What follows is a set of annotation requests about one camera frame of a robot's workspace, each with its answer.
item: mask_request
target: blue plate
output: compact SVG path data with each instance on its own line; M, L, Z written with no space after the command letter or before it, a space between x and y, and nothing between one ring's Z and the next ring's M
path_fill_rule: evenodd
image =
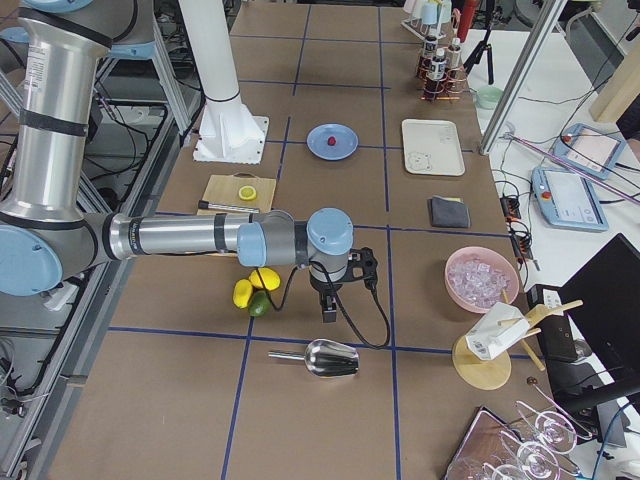
M335 139L334 145L329 145L329 139ZM358 148L356 132L345 125L326 123L318 125L307 135L307 146L314 155L323 160L342 160L347 158Z

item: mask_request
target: red bottle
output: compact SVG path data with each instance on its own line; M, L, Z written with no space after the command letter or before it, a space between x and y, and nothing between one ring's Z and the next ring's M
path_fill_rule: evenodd
M461 42L467 39L469 28L473 24L473 18L476 16L476 10L480 6L480 0L465 0L460 17L460 26L458 27L458 38Z

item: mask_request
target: metal scoop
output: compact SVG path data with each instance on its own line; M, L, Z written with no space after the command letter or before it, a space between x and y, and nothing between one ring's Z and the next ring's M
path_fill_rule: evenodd
M269 356L301 360L307 366L307 370L319 377L355 375L359 366L358 352L355 348L322 338L307 345L304 354L271 350Z

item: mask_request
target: tripod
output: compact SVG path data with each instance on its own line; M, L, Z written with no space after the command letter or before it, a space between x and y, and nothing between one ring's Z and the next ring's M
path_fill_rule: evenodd
M487 75L489 77L489 85L493 85L493 52L491 51L491 44L489 43L489 37L491 35L491 24L496 7L495 0L487 0L487 8L485 11L484 19L484 38L480 40L476 48L473 49L467 61L464 62L464 70L469 75L474 65L478 65L482 60L482 55L487 52Z

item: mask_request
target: bowl of ice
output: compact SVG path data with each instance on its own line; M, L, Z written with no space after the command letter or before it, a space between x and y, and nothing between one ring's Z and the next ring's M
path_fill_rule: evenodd
M520 289L511 263L484 247L453 252L444 268L444 284L454 302L474 313L487 313L497 302L513 302Z

